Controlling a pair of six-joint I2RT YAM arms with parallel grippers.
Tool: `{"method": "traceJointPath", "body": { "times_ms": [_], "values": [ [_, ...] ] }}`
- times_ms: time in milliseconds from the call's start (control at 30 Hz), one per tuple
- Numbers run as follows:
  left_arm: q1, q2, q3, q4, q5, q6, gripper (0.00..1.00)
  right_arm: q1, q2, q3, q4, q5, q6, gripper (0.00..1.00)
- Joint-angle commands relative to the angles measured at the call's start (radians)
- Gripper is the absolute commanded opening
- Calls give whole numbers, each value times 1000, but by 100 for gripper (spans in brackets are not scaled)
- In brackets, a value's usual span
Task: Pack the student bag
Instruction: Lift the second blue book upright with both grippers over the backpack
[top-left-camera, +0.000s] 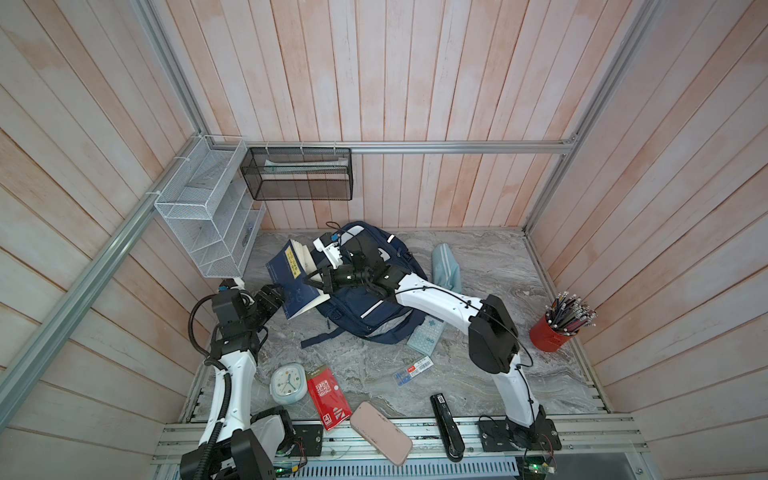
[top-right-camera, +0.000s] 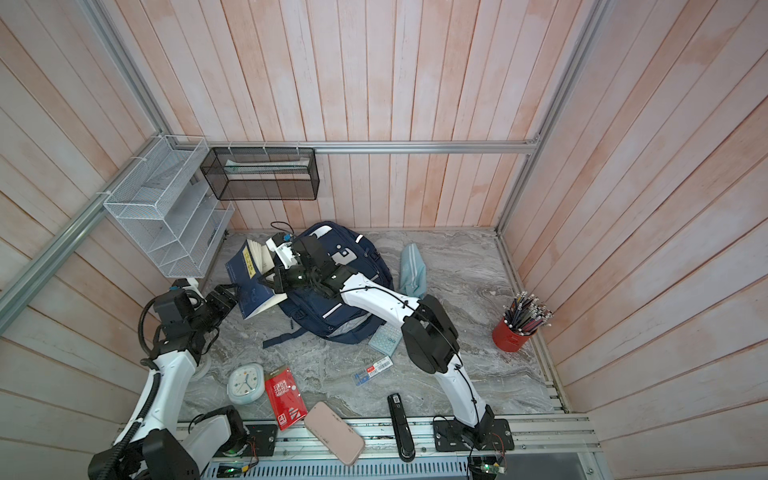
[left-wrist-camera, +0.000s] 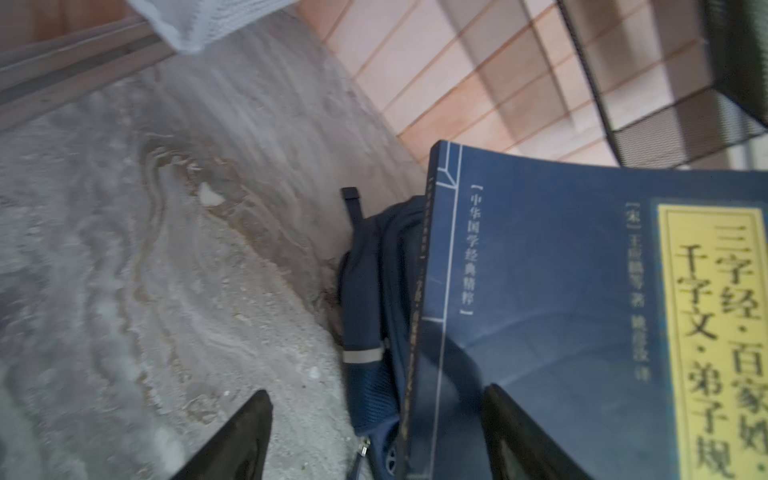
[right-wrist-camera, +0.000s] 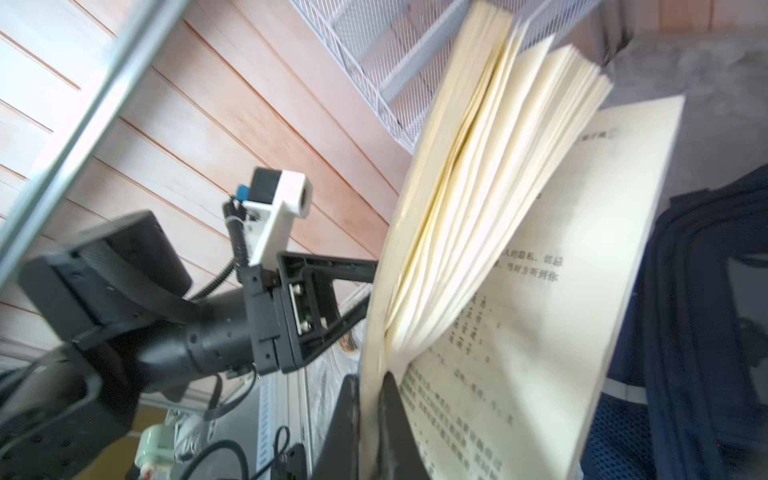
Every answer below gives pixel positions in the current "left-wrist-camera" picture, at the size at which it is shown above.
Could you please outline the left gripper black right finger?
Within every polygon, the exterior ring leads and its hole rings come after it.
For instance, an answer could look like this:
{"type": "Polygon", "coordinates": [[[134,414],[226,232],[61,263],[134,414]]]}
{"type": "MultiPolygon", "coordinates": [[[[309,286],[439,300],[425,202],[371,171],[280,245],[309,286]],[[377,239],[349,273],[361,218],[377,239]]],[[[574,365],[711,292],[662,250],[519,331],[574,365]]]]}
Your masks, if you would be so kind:
{"type": "Polygon", "coordinates": [[[591,478],[496,384],[484,389],[481,422],[493,479],[591,478]]]}

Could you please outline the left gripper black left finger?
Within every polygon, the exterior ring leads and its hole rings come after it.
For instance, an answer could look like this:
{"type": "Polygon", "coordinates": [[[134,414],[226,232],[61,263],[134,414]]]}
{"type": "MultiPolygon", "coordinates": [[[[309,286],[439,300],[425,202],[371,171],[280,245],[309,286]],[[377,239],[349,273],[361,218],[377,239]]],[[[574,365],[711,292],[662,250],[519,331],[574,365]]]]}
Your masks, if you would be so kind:
{"type": "Polygon", "coordinates": [[[261,479],[272,421],[268,392],[258,390],[171,479],[261,479]]]}

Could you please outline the navy blue backpack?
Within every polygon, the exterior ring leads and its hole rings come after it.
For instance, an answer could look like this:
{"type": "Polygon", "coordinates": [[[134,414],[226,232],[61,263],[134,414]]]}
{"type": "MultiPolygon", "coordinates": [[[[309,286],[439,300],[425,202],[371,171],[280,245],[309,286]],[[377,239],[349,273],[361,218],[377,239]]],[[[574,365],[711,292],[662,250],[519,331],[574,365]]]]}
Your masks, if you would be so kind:
{"type": "Polygon", "coordinates": [[[341,196],[352,225],[337,276],[342,361],[348,411],[360,440],[348,476],[360,478],[367,464],[374,478],[392,479],[425,198],[417,195],[366,217],[357,188],[344,187],[341,196]]]}

